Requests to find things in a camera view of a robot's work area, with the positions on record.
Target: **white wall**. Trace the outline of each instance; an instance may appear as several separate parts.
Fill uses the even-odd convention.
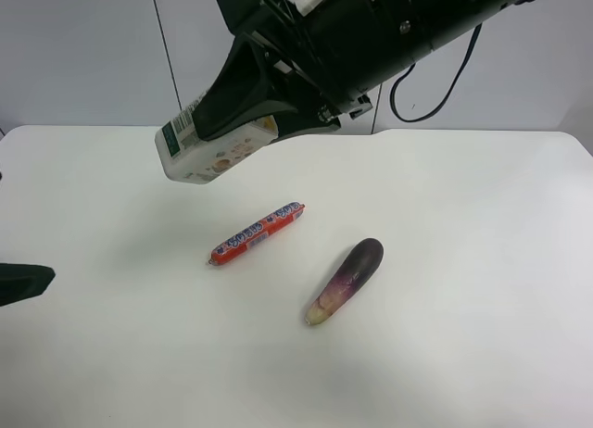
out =
[[[557,130],[576,105],[593,105],[593,0],[538,0],[487,21],[448,105],[412,127]],[[469,43],[467,33],[422,60],[399,87],[402,116],[419,117],[443,98]],[[384,84],[377,129],[409,128],[393,116]]]
[[[152,0],[0,0],[0,127],[177,111]]]

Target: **black object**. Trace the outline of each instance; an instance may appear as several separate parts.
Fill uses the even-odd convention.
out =
[[[40,296],[55,276],[46,266],[0,263],[0,306]]]
[[[397,111],[397,105],[396,105],[397,88],[399,87],[399,85],[402,82],[404,82],[406,80],[406,78],[408,78],[408,76],[410,76],[410,73],[412,73],[414,71],[414,69],[416,68],[416,64],[412,64],[412,66],[408,69],[408,71],[406,71],[406,74],[404,74],[397,81],[395,81],[395,83],[393,84],[393,87],[391,87],[391,93],[389,94],[389,105],[391,106],[391,111],[393,112],[394,115],[396,115],[396,117],[399,120],[401,120],[402,122],[406,122],[408,124],[412,124],[414,122],[422,122],[423,120],[429,120],[430,118],[432,118],[434,115],[436,115],[439,111],[441,111],[443,109],[443,107],[447,103],[448,99],[451,97],[451,94],[453,93],[453,90],[455,89],[455,85],[457,85],[457,81],[460,79],[461,74],[463,73],[463,71],[465,70],[465,67],[467,67],[467,64],[470,62],[470,59],[472,58],[473,49],[475,48],[475,44],[478,42],[478,37],[480,37],[481,31],[482,31],[482,24],[478,25],[477,27],[475,27],[475,30],[473,30],[472,39],[470,40],[470,45],[468,46],[467,53],[465,54],[465,58],[463,59],[463,62],[461,63],[461,67],[460,67],[459,71],[457,72],[457,75],[455,76],[453,83],[449,87],[448,92],[445,95],[445,97],[443,98],[443,100],[441,101],[441,103],[438,106],[436,106],[436,108],[433,111],[431,111],[430,113],[427,113],[424,116],[420,116],[419,118],[416,118],[414,120],[406,120],[405,118],[402,118],[401,115],[399,114],[399,112]]]
[[[309,129],[356,118],[373,87],[525,1],[323,0],[303,17],[288,0],[218,0],[235,40],[192,114],[197,133],[210,141],[270,114]]]

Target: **red sausage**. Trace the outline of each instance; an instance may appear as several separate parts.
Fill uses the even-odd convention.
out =
[[[209,263],[213,266],[220,266],[237,258],[296,220],[303,214],[303,210],[305,210],[305,205],[299,203],[290,203],[279,208],[217,246],[210,255]]]

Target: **printed label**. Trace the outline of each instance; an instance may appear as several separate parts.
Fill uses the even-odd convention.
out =
[[[247,243],[247,249],[252,248],[254,245],[258,245],[259,243],[261,243],[266,238],[268,238],[268,233],[267,232],[263,233],[258,238],[254,239],[254,240],[251,240],[249,243]]]
[[[200,138],[197,137],[196,129],[182,139],[183,148],[188,149],[199,143]]]
[[[182,133],[189,126],[194,126],[194,120],[192,120],[192,113],[194,112],[200,101],[201,97],[192,102],[186,108],[184,108],[182,112],[171,121],[173,124],[173,130],[175,130],[177,134]]]
[[[254,120],[251,123],[253,125],[257,125],[258,127],[267,132],[272,132],[275,135],[278,135],[278,124],[276,124],[274,116],[266,116],[264,118],[259,118],[258,120]]]
[[[162,128],[163,137],[165,138],[165,143],[167,143],[167,148],[169,149],[170,157],[174,157],[181,151],[179,148],[179,143],[177,142],[177,138],[175,137],[175,133],[173,132],[173,127],[170,125],[170,122],[167,123]]]

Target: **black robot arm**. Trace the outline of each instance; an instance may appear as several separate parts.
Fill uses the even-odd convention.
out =
[[[268,115],[280,138],[372,108],[369,90],[513,4],[533,0],[218,0],[235,36],[192,114],[217,139]]]

